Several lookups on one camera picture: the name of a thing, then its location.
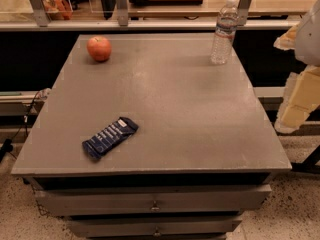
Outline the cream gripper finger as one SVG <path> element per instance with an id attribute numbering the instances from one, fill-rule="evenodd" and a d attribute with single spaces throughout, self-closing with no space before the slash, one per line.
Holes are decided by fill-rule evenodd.
<path id="1" fill-rule="evenodd" d="M 273 46 L 280 50 L 294 50 L 298 26 L 292 26 L 286 33 L 278 37 Z"/>
<path id="2" fill-rule="evenodd" d="M 308 65 L 301 73 L 289 74 L 275 129 L 289 134 L 300 128 L 320 106 L 320 67 Z"/>

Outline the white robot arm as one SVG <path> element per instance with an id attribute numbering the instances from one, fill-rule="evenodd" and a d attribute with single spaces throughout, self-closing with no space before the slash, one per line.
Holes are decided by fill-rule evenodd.
<path id="1" fill-rule="evenodd" d="M 276 39 L 274 47 L 293 50 L 295 58 L 306 65 L 301 73 L 290 73 L 277 113 L 275 129 L 287 134 L 298 130 L 320 106 L 320 0 Z"/>

